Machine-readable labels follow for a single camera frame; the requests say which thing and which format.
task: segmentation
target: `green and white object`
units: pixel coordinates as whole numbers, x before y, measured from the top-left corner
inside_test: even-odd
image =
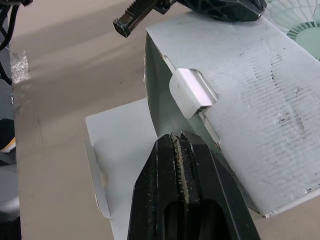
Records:
[[[264,16],[320,61],[320,0],[269,0]]]

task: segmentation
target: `black cable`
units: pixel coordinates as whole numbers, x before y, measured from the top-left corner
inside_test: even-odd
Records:
[[[2,51],[9,44],[9,42],[12,38],[12,35],[14,34],[14,29],[15,29],[16,18],[17,18],[19,6],[20,5],[15,5],[12,8],[8,32],[7,32],[6,38],[4,39],[4,41],[0,45],[0,51]]]
[[[6,5],[6,6],[11,6],[11,5],[20,5],[22,0],[0,0],[0,5]]]
[[[5,19],[7,18],[8,12],[11,6],[3,6],[0,13],[0,25],[4,24]]]
[[[6,38],[7,37],[7,32],[6,30],[4,29],[4,27],[2,25],[0,25],[0,33]]]

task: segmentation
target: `black tool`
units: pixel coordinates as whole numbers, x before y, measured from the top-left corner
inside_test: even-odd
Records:
[[[225,22],[256,21],[267,6],[265,0],[136,0],[113,25],[127,38],[152,9],[165,14],[176,1],[197,13]]]
[[[156,141],[134,186],[128,240],[259,240],[238,185],[201,137]]]

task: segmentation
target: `white cardboard box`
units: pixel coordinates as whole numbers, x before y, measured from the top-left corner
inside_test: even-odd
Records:
[[[194,88],[184,95],[170,84],[180,69],[196,70],[212,93],[212,106],[191,118],[202,100]],[[127,238],[135,181],[167,133],[194,132],[213,150],[215,141],[246,202],[265,217],[320,194],[320,63],[266,19],[225,23],[187,13],[148,27],[145,81],[148,99],[86,119],[97,203],[112,217],[115,239]],[[105,188],[99,171],[108,174]]]

